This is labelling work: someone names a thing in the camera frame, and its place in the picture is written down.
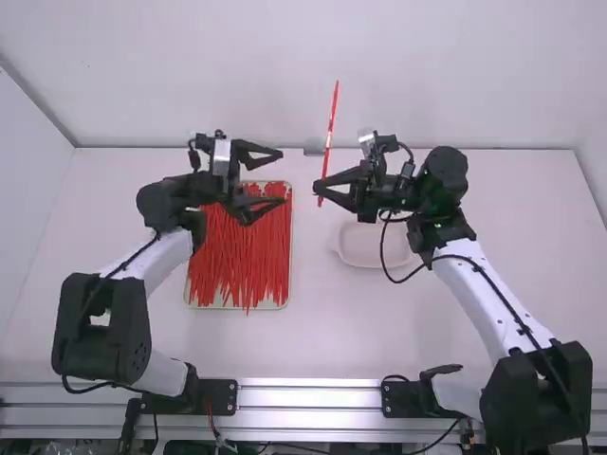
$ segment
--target black bracket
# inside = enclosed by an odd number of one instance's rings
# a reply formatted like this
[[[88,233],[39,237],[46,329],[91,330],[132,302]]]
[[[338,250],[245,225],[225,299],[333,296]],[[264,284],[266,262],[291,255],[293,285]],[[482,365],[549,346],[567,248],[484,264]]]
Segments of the black bracket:
[[[419,381],[394,381],[388,380],[394,376],[386,376],[380,385],[381,412],[388,419],[462,417],[460,412],[438,406],[431,382],[437,374],[455,373],[461,369],[462,366],[456,364],[430,368],[419,374]]]
[[[231,416],[236,413],[238,382],[235,379],[198,379],[197,398],[184,404],[169,397],[144,394],[141,397],[141,414],[207,415],[207,406],[213,416]]]
[[[135,437],[135,426],[141,414],[232,416],[236,413],[238,382],[235,379],[199,379],[190,383],[194,395],[189,399],[144,393],[131,398],[126,405],[124,424],[119,439],[118,455],[127,455]]]

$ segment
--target table surface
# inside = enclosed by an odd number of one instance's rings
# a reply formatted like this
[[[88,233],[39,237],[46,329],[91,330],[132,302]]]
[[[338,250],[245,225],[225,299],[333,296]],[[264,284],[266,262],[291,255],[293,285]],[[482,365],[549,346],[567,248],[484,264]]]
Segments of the table surface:
[[[414,152],[421,163],[427,151]],[[577,339],[588,349],[595,380],[604,382],[607,233],[573,152],[465,153],[469,192],[463,209],[487,257],[539,321],[561,341]],[[355,165],[360,157],[360,151],[337,149],[329,172]],[[404,155],[389,158],[395,172]],[[484,377],[489,360],[481,339],[431,272],[394,285],[380,270],[346,265],[330,250],[334,229],[354,215],[329,202],[317,208],[311,185],[321,167],[320,158],[288,150],[280,162],[243,175],[284,179],[293,186],[288,306],[248,316],[189,309],[182,265],[149,301],[155,348],[193,363],[206,376],[414,376],[457,362],[469,375]],[[3,340],[0,381],[57,379],[49,358],[63,279],[74,271],[96,271],[146,239],[135,207],[138,189],[187,171],[187,156],[179,150],[76,153]]]

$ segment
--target red stick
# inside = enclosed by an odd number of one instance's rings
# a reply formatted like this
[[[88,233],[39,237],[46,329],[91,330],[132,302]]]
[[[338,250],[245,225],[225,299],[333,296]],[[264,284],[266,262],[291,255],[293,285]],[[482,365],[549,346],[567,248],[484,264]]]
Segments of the red stick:
[[[331,117],[329,118],[329,129],[324,144],[324,161],[322,162],[322,178],[326,177],[329,168],[329,153],[331,152],[331,139],[333,138],[333,127],[335,126],[335,114],[338,110],[338,97],[340,96],[340,81],[335,81],[333,89],[333,104],[331,105]],[[319,196],[319,207],[322,207],[322,196]]]

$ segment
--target white plastic arm segment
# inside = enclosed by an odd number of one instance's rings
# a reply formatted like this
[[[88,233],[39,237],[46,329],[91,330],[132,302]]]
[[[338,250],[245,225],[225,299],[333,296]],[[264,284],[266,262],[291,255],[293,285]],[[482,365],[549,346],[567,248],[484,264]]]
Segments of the white plastic arm segment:
[[[512,308],[531,329],[533,337],[542,348],[551,346],[552,333],[536,321],[491,267],[478,242],[460,239],[448,242],[447,246],[435,250],[433,257],[446,254],[457,254],[468,257],[481,265],[488,276],[502,291]],[[451,290],[459,300],[464,311],[474,324],[487,347],[492,365],[506,356],[510,350],[519,348],[524,353],[536,351],[529,338],[520,331],[521,327],[504,306],[504,303],[489,286],[487,280],[473,270],[471,264],[457,259],[442,259],[432,263],[434,273]]]
[[[100,276],[104,277],[122,262],[139,250],[143,245],[138,246],[134,251],[125,255],[122,259],[113,264],[104,267],[100,271]],[[145,294],[147,297],[171,274],[171,272],[180,264],[190,259],[193,253],[192,234],[181,227],[172,232],[162,234],[160,240],[153,243],[148,249],[143,251],[126,270],[123,270],[112,278],[120,280],[122,278],[138,278],[145,283]]]

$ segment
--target white wall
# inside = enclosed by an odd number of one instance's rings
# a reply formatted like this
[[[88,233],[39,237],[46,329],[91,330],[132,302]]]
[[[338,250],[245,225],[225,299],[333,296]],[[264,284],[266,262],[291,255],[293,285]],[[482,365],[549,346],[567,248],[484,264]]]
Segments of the white wall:
[[[73,150],[0,67],[0,340]]]
[[[603,0],[5,0],[0,53],[81,145],[192,131],[575,148],[607,209]]]

